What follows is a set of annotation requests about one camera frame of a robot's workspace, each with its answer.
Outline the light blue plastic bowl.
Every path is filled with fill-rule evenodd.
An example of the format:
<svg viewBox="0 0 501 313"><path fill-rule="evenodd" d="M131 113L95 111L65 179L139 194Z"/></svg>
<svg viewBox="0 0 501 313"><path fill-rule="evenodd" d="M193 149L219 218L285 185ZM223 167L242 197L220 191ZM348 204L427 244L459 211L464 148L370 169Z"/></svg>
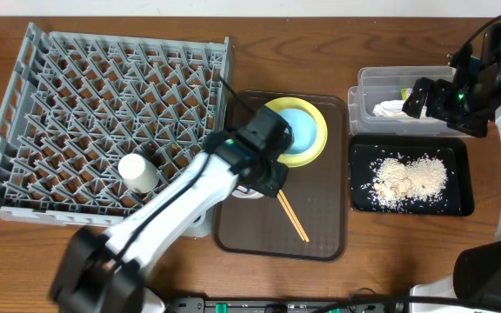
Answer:
<svg viewBox="0 0 501 313"><path fill-rule="evenodd" d="M317 137L317 125L314 119L307 112L299 109L284 109L278 114L290 125L293 135L293 142L287 154L297 155L307 151Z"/></svg>

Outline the yellow plastic plate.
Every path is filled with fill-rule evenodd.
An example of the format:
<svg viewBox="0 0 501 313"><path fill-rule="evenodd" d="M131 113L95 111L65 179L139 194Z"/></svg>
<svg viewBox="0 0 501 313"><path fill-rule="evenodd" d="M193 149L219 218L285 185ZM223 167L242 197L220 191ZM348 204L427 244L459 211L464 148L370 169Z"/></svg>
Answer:
<svg viewBox="0 0 501 313"><path fill-rule="evenodd" d="M314 161L323 151L328 128L323 114L312 103L298 97L279 97L266 107L278 113L291 127L292 144L278 161L290 168Z"/></svg>

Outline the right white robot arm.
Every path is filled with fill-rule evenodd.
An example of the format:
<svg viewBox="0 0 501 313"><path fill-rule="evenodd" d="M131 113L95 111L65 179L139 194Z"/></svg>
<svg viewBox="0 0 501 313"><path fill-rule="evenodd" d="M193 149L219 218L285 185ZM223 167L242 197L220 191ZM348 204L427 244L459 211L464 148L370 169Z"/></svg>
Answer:
<svg viewBox="0 0 501 313"><path fill-rule="evenodd" d="M410 117L433 117L448 128L485 137L489 122L498 127L501 143L501 16L478 31L484 37L480 57L470 41L448 57L452 81L419 78L404 102ZM451 276L416 285L409 312L501 312L501 210L493 243L463 251Z"/></svg>

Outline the white paper napkin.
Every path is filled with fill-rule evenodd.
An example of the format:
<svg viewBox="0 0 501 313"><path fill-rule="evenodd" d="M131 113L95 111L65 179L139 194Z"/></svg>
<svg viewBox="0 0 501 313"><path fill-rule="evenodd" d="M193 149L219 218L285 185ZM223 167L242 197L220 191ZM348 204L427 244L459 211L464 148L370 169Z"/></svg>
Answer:
<svg viewBox="0 0 501 313"><path fill-rule="evenodd" d="M375 117L406 117L403 112L404 100L388 100L376 104L372 113Z"/></svg>

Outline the rice and nut scraps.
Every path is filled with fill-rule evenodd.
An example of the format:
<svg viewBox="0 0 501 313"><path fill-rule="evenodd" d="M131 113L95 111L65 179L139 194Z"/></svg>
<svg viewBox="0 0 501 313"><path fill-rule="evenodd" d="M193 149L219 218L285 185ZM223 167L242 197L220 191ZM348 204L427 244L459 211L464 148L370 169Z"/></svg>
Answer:
<svg viewBox="0 0 501 313"><path fill-rule="evenodd" d="M444 191L455 176L444 161L427 154L410 158L397 153L378 158L368 166L365 183L358 187L366 192L368 204L382 210L405 212L406 205L428 209L444 199Z"/></svg>

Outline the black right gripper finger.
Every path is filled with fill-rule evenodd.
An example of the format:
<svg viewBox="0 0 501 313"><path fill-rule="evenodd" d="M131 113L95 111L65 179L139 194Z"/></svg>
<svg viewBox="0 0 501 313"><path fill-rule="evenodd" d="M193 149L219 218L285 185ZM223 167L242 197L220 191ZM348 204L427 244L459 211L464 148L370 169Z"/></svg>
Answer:
<svg viewBox="0 0 501 313"><path fill-rule="evenodd" d="M449 101L451 99L452 83L443 79L431 82L426 98L426 116L438 120L449 120Z"/></svg>
<svg viewBox="0 0 501 313"><path fill-rule="evenodd" d="M423 114L428 96L432 90L434 81L430 78L419 78L411 91L409 97L405 100L402 107L403 113L408 117L419 119Z"/></svg>

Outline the white plastic cup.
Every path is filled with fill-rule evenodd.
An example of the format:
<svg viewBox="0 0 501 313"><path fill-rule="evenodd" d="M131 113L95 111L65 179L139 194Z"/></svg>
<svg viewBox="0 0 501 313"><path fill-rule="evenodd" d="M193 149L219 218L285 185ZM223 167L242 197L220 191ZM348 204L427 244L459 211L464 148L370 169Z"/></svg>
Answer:
<svg viewBox="0 0 501 313"><path fill-rule="evenodd" d="M148 193L158 185L157 167L137 153L123 156L117 169L126 186L136 193Z"/></svg>

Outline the pink plastic bowl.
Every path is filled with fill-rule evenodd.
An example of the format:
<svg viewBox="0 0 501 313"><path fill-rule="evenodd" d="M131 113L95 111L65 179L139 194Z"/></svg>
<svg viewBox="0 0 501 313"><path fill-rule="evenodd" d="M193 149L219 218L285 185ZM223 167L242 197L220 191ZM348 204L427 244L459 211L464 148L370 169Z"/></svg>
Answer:
<svg viewBox="0 0 501 313"><path fill-rule="evenodd" d="M256 190L248 188L246 186L237 186L231 193L236 198L241 199L258 199L264 195Z"/></svg>

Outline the green silver snack wrapper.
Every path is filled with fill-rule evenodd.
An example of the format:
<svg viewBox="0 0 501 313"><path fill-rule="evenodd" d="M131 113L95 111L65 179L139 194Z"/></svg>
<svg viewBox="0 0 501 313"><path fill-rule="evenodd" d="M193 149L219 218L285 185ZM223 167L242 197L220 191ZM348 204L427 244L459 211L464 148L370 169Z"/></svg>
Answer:
<svg viewBox="0 0 501 313"><path fill-rule="evenodd" d="M403 100L407 100L412 93L412 88L404 88L400 90L400 94Z"/></svg>

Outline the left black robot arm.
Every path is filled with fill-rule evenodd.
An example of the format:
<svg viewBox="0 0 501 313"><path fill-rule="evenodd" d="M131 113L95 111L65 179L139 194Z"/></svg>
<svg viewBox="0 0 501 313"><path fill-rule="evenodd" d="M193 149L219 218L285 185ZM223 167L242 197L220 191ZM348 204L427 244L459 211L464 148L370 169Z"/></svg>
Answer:
<svg viewBox="0 0 501 313"><path fill-rule="evenodd" d="M278 158L293 141L289 123L261 107L244 126L207 136L173 183L121 223L70 239L50 286L61 312L163 312L148 283L163 253L238 185L275 197L288 174Z"/></svg>

